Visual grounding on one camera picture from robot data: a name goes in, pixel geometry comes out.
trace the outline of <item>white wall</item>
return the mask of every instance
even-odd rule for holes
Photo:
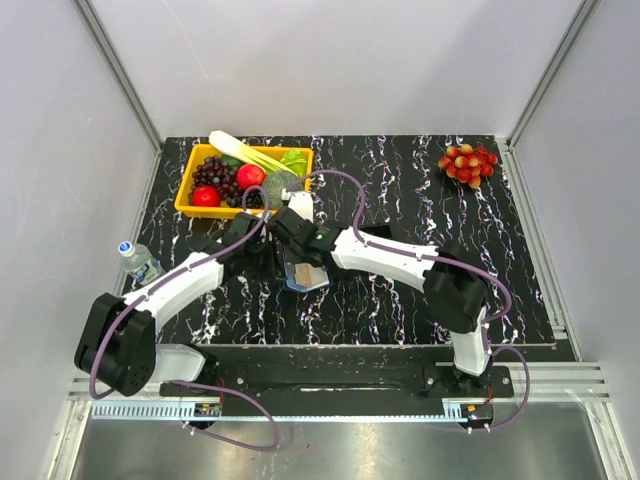
[[[516,149],[587,360],[640,466],[640,3],[602,2]]]
[[[72,2],[0,3],[0,477],[38,478],[153,152]]]
[[[93,0],[163,136],[510,132],[580,0]]]

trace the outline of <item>black table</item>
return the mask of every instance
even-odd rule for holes
[[[481,189],[461,188],[440,172],[448,145],[484,145],[490,136],[247,137],[251,145],[301,146],[315,152],[314,170],[333,168],[363,182],[363,223],[393,222],[396,239],[444,245],[459,241],[477,266],[498,274],[514,297],[508,318],[493,322],[493,343],[552,344],[553,333],[503,170]],[[191,219],[174,209],[189,154],[206,138],[168,138],[138,241],[165,269],[182,262],[223,220]],[[315,218],[350,221],[357,200],[347,180],[325,175],[314,182]],[[129,279],[125,291],[132,288]],[[503,305],[494,289],[489,311]],[[163,343],[404,344],[447,341],[421,294],[381,276],[362,275],[305,295],[271,281],[237,278],[208,292],[170,321]]]

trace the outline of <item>metal floor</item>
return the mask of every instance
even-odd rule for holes
[[[504,404],[496,408],[502,415],[515,409]],[[90,420],[72,478],[606,478],[587,413],[577,404],[529,405],[511,427],[472,437],[427,424],[284,423],[280,427],[279,450],[258,453],[192,437],[178,424]],[[245,442],[268,444],[272,439],[266,423],[224,423],[212,429]]]

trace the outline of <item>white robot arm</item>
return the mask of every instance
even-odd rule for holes
[[[329,223],[321,227],[309,219],[310,199],[299,194],[290,206],[282,207],[269,220],[267,231],[292,250],[305,263],[327,268],[329,273],[353,270],[374,273],[405,283],[425,294],[433,317],[451,331],[458,370],[472,376],[487,368],[489,353],[483,345],[481,321],[486,314],[488,288],[485,282],[468,271],[420,260],[420,255],[446,255],[456,252],[434,246],[407,245],[362,233],[365,241],[375,239],[381,245],[416,253],[415,258],[366,246],[352,227]],[[229,230],[217,238],[206,252],[192,253],[176,270],[183,270],[167,282],[172,272],[135,292],[116,298],[105,294],[91,309],[80,344],[76,365],[89,372],[104,332],[115,316],[127,305],[144,296],[136,305],[121,332],[110,342],[98,371],[98,378],[123,395],[133,395],[149,381],[193,381],[207,363],[205,353],[188,345],[156,345],[158,331],[168,320],[193,300],[214,290],[233,276],[253,271],[271,257],[269,236],[260,232],[220,258],[191,268],[213,252],[222,250],[248,232],[257,218],[239,214]]]

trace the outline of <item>yellow basket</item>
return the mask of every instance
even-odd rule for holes
[[[257,151],[264,153],[265,155],[273,158],[274,160],[280,160],[283,155],[293,149],[298,148],[307,157],[307,171],[305,175],[311,173],[313,168],[313,150],[310,148],[299,147],[252,147]],[[242,212],[241,208],[231,208],[227,206],[227,202],[222,202],[219,207],[194,207],[189,204],[189,192],[191,192],[191,186],[193,185],[193,173],[196,171],[198,165],[204,164],[204,160],[207,157],[213,157],[214,155],[221,156],[222,153],[216,150],[212,145],[201,144],[196,145],[191,150],[191,156],[189,157],[189,163],[187,163],[187,170],[182,177],[182,183],[180,184],[180,190],[178,190],[178,196],[176,197],[175,207],[179,212],[184,213],[187,217],[196,218],[233,218],[237,213]],[[304,182],[305,191],[309,191],[311,187],[311,179],[307,178]],[[252,209],[253,213],[261,214],[264,210]]]

